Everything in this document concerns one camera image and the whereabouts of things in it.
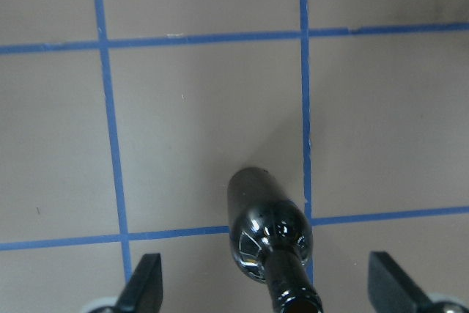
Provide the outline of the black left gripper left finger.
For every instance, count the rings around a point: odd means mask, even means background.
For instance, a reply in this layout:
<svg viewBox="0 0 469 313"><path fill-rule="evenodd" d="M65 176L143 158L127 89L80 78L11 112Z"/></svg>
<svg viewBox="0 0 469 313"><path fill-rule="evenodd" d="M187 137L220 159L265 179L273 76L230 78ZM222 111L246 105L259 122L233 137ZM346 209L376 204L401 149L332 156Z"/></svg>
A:
<svg viewBox="0 0 469 313"><path fill-rule="evenodd" d="M144 254L114 305L115 312L158 313L163 303L161 256Z"/></svg>

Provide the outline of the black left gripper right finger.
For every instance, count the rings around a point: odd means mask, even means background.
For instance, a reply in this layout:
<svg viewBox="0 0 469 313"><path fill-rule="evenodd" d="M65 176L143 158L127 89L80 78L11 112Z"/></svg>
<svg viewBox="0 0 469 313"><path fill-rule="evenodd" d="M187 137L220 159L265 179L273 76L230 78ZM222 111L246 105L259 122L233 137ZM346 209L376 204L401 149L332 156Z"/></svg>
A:
<svg viewBox="0 0 469 313"><path fill-rule="evenodd" d="M369 254L367 292L376 312L439 312L440 304L407 275L385 251Z"/></svg>

